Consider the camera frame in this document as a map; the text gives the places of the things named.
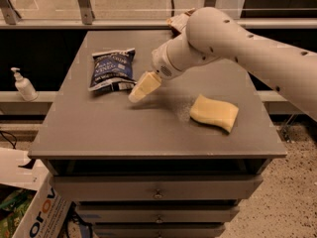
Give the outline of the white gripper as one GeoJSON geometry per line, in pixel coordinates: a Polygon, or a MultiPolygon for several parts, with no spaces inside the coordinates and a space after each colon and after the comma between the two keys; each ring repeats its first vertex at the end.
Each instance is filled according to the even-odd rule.
{"type": "Polygon", "coordinates": [[[152,52],[153,71],[142,74],[128,98],[137,103],[158,89],[161,80],[171,80],[182,75],[198,63],[198,51],[183,34],[168,40],[152,52]]]}

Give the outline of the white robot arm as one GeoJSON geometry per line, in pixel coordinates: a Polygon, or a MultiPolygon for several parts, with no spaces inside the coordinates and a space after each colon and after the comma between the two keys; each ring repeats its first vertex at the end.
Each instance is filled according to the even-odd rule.
{"type": "Polygon", "coordinates": [[[131,102],[191,67],[228,59],[317,120],[316,53],[252,34],[214,7],[175,16],[170,24],[178,35],[153,50],[152,70],[138,80],[131,102]]]}

